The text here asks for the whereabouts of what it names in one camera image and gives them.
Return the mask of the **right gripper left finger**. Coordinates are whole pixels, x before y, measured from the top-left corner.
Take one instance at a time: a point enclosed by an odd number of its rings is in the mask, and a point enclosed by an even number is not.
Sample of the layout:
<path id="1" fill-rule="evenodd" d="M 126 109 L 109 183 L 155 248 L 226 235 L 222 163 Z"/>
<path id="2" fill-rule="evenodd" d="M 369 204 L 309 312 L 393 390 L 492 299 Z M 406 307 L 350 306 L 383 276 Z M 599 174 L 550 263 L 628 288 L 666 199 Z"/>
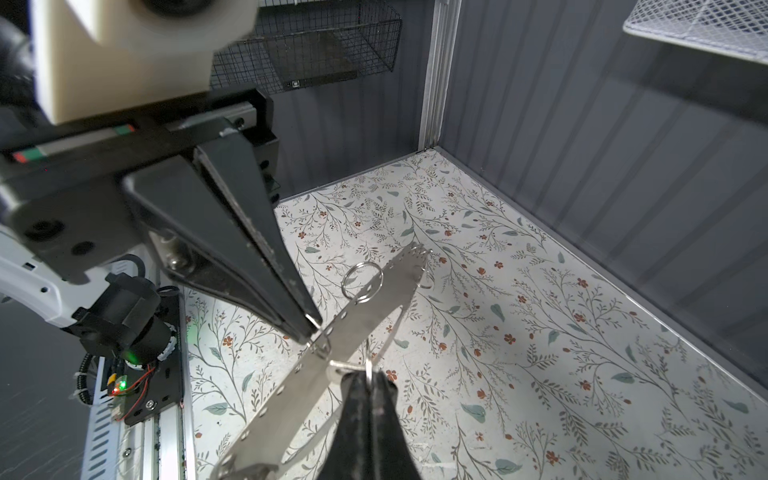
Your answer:
<path id="1" fill-rule="evenodd" d="M 332 445 L 318 473 L 320 480 L 372 478 L 370 461 L 371 402 L 364 372 L 347 374 L 342 380 L 342 412 Z"/>

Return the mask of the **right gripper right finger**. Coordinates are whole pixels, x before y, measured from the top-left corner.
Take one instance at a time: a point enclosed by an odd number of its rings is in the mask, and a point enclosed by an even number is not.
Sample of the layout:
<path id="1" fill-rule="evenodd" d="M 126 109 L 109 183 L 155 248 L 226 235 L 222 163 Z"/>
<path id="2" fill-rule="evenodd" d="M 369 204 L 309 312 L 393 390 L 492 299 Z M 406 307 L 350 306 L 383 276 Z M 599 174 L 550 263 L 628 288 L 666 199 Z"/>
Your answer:
<path id="1" fill-rule="evenodd" d="M 370 456 L 374 479 L 419 480 L 396 412 L 397 387 L 382 373 L 370 387 Z"/>

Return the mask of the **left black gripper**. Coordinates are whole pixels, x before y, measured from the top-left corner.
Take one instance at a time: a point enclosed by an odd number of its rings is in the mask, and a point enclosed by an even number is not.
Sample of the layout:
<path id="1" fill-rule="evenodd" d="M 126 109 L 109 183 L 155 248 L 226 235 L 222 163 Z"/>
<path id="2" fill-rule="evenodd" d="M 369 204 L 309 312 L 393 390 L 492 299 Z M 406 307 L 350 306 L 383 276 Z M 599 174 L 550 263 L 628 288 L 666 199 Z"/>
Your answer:
<path id="1" fill-rule="evenodd" d="M 230 88 L 5 139 L 1 222 L 75 284 L 148 243 L 171 279 L 305 343 L 322 316 L 274 214 L 273 115 Z"/>

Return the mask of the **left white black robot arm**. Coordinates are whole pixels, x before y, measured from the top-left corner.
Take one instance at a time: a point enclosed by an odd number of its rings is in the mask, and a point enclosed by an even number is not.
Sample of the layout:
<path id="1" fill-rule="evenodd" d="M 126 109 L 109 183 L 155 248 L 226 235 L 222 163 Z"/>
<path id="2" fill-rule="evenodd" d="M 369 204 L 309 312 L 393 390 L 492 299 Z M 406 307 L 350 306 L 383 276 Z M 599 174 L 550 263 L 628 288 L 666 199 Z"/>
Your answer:
<path id="1" fill-rule="evenodd" d="M 108 271 L 144 246 L 171 280 L 308 341 L 321 315 L 274 215 L 273 102 L 245 86 L 54 126 L 1 130 L 1 289 L 100 354 L 170 340 L 147 281 Z"/>

